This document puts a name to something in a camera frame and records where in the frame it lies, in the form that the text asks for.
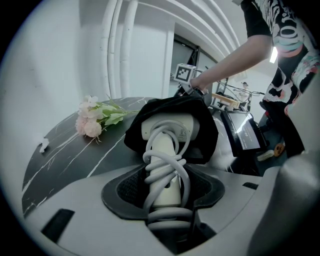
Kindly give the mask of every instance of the screen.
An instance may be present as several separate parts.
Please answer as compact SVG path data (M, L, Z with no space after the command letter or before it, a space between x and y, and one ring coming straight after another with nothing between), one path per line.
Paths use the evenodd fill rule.
M243 113L228 113L235 128L235 132L239 137L243 150L259 149L260 144L256 137L255 131L249 123L251 118Z

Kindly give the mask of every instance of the white vein marble surface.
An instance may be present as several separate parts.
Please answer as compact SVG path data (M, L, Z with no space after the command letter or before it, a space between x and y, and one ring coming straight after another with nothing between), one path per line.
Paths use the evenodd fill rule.
M126 110L140 110L150 98L130 97L114 101ZM99 136L101 142L77 134L77 113L58 123L47 135L49 146L44 153L35 150L25 171L22 186L22 210L26 217L32 210L67 185L77 180L142 164L142 158L124 144L126 130L136 114L110 125ZM218 129L215 151L206 164L220 171L231 171L235 160L220 113L213 116Z

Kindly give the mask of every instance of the coiled white cable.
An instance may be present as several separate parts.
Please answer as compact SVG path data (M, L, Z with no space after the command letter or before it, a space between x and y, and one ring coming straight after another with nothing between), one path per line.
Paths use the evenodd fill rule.
M179 141L177 136L173 133L173 129L170 127L170 125L177 125L181 127L186 134L184 147L179 152L179 154ZM170 156L157 150L151 150L153 141L159 133L167 134L172 138L172 140L174 141L174 152L176 153L175 156ZM147 212L150 212L150 208L156 198L160 195L165 186L178 174L180 175L184 186L183 196L181 199L181 207L163 207L149 213L148 228L151 231L190 228L191 224L189 220L191 219L193 212L189 209L183 208L188 202L190 194L190 180L186 170L183 168L183 165L186 164L186 160L182 159L182 155L186 152L189 146L190 138L191 135L188 128L182 122L177 120L161 120L155 123L151 128L150 138L146 144L145 153L143 154L143 161L148 164L145 167L145 170L147 172L150 172L155 168L164 167L168 164L169 166L161 169L156 174L153 174L144 180L146 184L151 184L156 181L159 182L157 186L155 186L155 188L152 190L152 192L150 192L146 197L143 204L143 209L145 209ZM157 157L160 158L160 160L150 163L151 157ZM184 217L188 221L172 220L172 218L176 217Z

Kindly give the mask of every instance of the flower bouquet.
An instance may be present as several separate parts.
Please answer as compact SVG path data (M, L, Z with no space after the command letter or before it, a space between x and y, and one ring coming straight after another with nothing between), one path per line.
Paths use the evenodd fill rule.
M79 106L79 116L75 122L75 128L80 135L96 138L105 127L116 125L127 114L136 112L138 110L128 111L123 109L115 104L111 98L109 104L105 104L98 102L98 97L96 96L86 96Z

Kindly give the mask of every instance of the person's arm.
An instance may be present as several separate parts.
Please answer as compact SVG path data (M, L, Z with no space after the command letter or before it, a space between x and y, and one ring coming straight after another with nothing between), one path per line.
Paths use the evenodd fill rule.
M193 88L203 90L208 85L245 71L268 58L272 50L270 29L262 17L258 7L251 0L241 2L247 41L238 49L190 81Z
M238 49L217 63L217 65L192 79L190 84L193 88L203 90L216 81L245 71L267 59L271 54L271 50L271 36L253 35Z

